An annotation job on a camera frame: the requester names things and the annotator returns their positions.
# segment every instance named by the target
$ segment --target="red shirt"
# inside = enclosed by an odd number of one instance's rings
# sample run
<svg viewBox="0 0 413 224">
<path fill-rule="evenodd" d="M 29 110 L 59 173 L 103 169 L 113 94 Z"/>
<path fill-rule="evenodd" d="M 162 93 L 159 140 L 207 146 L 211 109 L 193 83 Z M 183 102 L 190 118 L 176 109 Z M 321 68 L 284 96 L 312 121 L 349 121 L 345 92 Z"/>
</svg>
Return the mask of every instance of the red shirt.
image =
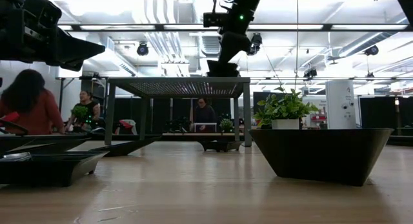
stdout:
<svg viewBox="0 0 413 224">
<path fill-rule="evenodd" d="M 3 101 L 0 100 L 0 117 L 9 115 L 14 111 L 8 109 Z M 51 134 L 52 125 L 57 128 L 64 127 L 54 96 L 49 90 L 40 93 L 37 103 L 30 112 L 19 113 L 19 115 L 19 118 L 14 123 L 26 128 L 30 135 Z M 6 130 L 9 132 L 19 132 L 12 128 L 6 128 Z"/>
</svg>

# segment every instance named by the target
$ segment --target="white pot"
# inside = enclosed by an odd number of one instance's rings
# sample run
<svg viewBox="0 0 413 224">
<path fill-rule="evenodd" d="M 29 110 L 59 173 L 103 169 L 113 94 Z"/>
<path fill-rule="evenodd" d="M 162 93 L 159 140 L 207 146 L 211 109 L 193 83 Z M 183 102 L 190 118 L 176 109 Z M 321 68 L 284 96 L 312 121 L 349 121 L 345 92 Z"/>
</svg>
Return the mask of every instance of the white pot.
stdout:
<svg viewBox="0 0 413 224">
<path fill-rule="evenodd" d="M 299 120 L 298 119 L 277 119 L 272 120 L 273 130 L 299 130 Z"/>
</svg>

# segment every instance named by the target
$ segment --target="metal table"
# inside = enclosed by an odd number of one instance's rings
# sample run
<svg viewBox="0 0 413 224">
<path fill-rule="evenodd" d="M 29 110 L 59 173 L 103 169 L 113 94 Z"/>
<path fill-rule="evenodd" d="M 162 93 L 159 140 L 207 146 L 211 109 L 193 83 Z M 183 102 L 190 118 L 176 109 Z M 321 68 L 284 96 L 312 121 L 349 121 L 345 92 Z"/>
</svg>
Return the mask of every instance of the metal table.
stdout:
<svg viewBox="0 0 413 224">
<path fill-rule="evenodd" d="M 251 129 L 250 78 L 249 77 L 113 77 L 109 82 L 106 110 L 105 144 L 111 145 L 114 122 L 116 87 L 141 99 L 151 98 L 234 98 L 234 119 L 239 119 L 238 98 L 244 95 L 244 126 Z M 147 102 L 142 102 L 139 138 L 145 138 Z M 235 140 L 239 141 L 239 122 L 235 121 Z M 245 131 L 245 146 L 251 147 L 252 139 Z"/>
</svg>

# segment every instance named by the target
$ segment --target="ceiling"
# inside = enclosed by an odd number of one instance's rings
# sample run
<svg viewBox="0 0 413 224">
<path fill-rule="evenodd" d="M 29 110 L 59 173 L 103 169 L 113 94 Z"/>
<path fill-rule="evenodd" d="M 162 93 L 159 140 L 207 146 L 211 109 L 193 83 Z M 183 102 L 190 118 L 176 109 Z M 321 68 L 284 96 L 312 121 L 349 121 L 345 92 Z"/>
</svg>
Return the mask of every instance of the ceiling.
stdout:
<svg viewBox="0 0 413 224">
<path fill-rule="evenodd" d="M 51 0 L 64 13 L 59 24 L 109 25 L 153 23 L 202 23 L 202 13 L 211 12 L 212 0 Z M 221 5 L 228 6 L 222 0 Z M 397 0 L 261 0 L 251 24 L 407 24 Z M 207 59 L 219 52 L 213 32 L 91 32 L 71 33 L 107 45 L 113 41 L 112 52 L 94 57 L 85 63 L 84 71 L 98 71 L 110 76 L 129 76 L 120 64 L 133 68 L 139 76 L 202 76 L 208 71 Z M 302 77 L 314 67 L 319 77 L 364 77 L 369 69 L 376 77 L 411 76 L 413 61 L 410 32 L 390 32 L 386 37 L 374 37 L 368 32 L 278 32 L 261 33 L 263 44 L 254 56 L 238 53 L 233 63 L 239 65 L 242 76 Z M 361 54 L 366 48 L 356 48 L 351 55 L 335 63 L 327 59 L 341 49 L 363 42 L 376 43 L 376 56 Z M 138 56 L 139 42 L 147 42 L 149 54 Z M 323 88 L 325 81 L 312 82 Z M 252 90 L 278 86 L 269 80 L 253 81 Z M 359 87 L 381 88 L 392 81 L 358 82 Z"/>
</svg>

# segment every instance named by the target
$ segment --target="small plant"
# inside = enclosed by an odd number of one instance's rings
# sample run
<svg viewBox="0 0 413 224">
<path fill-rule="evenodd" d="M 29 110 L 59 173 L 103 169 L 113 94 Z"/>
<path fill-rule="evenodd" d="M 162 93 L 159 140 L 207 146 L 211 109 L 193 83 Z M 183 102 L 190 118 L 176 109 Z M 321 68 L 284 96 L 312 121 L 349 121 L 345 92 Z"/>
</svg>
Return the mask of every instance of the small plant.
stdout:
<svg viewBox="0 0 413 224">
<path fill-rule="evenodd" d="M 84 118 L 88 114 L 87 107 L 76 106 L 72 110 L 72 114 L 79 119 Z"/>
<path fill-rule="evenodd" d="M 267 100 L 258 101 L 257 105 L 264 107 L 264 110 L 259 110 L 254 115 L 255 120 L 259 120 L 259 127 L 262 125 L 270 125 L 272 120 L 277 119 L 299 119 L 310 114 L 310 112 L 318 111 L 318 108 L 311 104 L 303 103 L 303 98 L 298 97 L 300 92 L 291 89 L 291 94 L 285 93 L 284 88 L 279 87 L 277 90 L 284 93 L 284 98 L 278 99 L 276 95 L 269 95 Z"/>
<path fill-rule="evenodd" d="M 227 118 L 222 119 L 221 123 L 219 124 L 219 127 L 221 127 L 221 130 L 223 132 L 231 132 L 231 130 L 234 129 L 232 121 Z"/>
</svg>

